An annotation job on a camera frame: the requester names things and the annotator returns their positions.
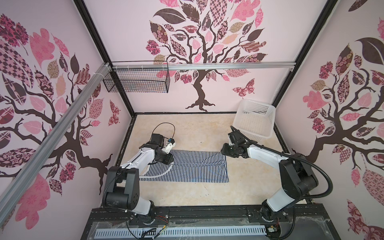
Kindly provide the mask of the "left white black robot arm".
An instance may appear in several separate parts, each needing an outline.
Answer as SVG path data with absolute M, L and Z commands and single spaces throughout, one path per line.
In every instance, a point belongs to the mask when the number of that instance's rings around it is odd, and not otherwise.
M 111 167 L 107 173 L 101 207 L 106 210 L 126 210 L 154 219 L 154 203 L 140 196 L 140 173 L 152 161 L 172 166 L 174 156 L 171 150 L 175 145 L 167 143 L 161 147 L 144 144 L 128 163 Z

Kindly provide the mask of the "blue white striped tank top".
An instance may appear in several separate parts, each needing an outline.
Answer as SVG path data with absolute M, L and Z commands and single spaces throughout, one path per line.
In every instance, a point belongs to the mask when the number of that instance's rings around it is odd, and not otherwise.
M 150 165 L 140 176 L 144 182 L 228 183 L 227 158 L 220 152 L 172 150 L 172 165 Z

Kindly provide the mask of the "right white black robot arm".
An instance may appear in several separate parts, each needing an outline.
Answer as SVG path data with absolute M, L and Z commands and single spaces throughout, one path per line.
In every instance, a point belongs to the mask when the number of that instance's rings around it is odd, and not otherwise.
M 229 142 L 221 153 L 231 158 L 242 157 L 261 161 L 280 172 L 281 187 L 262 203 L 261 216 L 266 222 L 276 218 L 278 212 L 301 201 L 303 197 L 319 184 L 312 167 L 304 163 L 297 154 L 287 155 L 258 145 L 231 126 Z

